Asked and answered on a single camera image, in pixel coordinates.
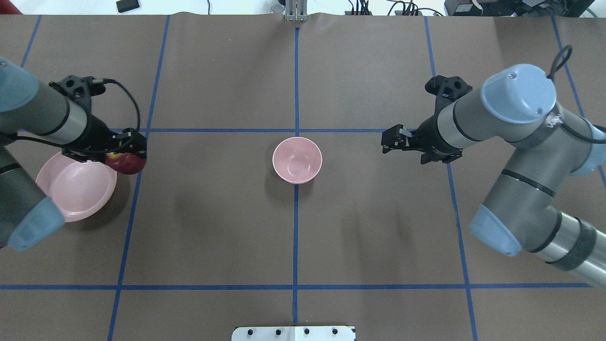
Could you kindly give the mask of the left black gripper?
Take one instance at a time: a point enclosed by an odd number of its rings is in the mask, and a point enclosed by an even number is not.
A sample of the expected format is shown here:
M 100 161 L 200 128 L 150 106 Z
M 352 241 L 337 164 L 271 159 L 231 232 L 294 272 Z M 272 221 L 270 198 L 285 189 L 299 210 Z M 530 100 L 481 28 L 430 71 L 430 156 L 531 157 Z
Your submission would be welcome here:
M 103 163 L 108 153 L 116 153 L 116 159 L 120 161 L 134 157 L 146 160 L 147 144 L 142 143 L 143 140 L 145 136 L 139 129 L 127 128 L 114 134 L 100 119 L 88 114 L 82 134 L 62 148 L 62 155 L 77 162 Z

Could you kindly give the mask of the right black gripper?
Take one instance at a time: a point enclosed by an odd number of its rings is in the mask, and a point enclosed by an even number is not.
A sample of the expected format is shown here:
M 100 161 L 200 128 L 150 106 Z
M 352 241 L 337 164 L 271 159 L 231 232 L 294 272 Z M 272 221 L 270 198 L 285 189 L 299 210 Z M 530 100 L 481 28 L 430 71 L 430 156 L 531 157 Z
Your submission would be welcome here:
M 442 162 L 448 164 L 463 156 L 462 149 L 449 145 L 439 133 L 437 116 L 426 119 L 413 132 L 404 125 L 395 125 L 382 133 L 382 153 L 390 151 L 420 151 L 420 164 Z

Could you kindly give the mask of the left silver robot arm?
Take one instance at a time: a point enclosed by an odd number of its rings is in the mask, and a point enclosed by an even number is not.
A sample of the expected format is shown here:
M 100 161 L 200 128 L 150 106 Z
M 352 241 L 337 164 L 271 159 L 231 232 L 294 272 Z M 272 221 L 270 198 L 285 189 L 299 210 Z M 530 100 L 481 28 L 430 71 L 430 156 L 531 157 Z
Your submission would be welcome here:
M 131 101 L 135 124 L 115 132 L 93 112 L 108 86 Z M 73 162 L 95 162 L 131 175 L 143 170 L 147 139 L 134 95 L 119 81 L 69 75 L 45 83 L 1 58 L 1 247 L 23 252 L 59 231 L 65 216 L 37 184 L 32 163 L 45 149 Z

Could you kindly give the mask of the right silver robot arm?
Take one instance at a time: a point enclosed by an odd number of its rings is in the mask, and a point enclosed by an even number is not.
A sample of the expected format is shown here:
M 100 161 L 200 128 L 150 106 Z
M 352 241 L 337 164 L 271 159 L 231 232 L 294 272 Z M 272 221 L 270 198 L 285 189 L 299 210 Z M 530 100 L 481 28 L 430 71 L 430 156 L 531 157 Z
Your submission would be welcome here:
M 475 89 L 459 76 L 433 76 L 434 114 L 413 130 L 383 131 L 383 153 L 418 151 L 421 164 L 450 163 L 463 150 L 502 138 L 514 151 L 472 219 L 478 240 L 508 257 L 526 251 L 605 288 L 605 234 L 552 204 L 571 176 L 605 162 L 605 131 L 558 103 L 553 73 L 517 64 Z

